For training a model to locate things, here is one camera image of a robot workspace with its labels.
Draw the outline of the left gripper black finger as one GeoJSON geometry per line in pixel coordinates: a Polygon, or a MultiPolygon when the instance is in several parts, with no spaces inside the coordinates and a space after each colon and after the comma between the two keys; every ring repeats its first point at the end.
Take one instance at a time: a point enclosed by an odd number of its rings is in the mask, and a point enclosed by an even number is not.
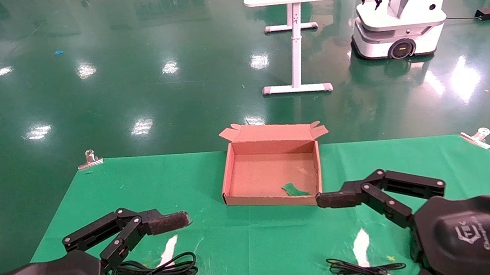
{"type": "Polygon", "coordinates": [[[188,226],[185,211],[164,215],[157,209],[134,212],[120,208],[62,239],[67,252],[87,251],[101,242],[112,241],[100,253],[103,270],[115,270],[144,236],[154,236],[188,226]]]}

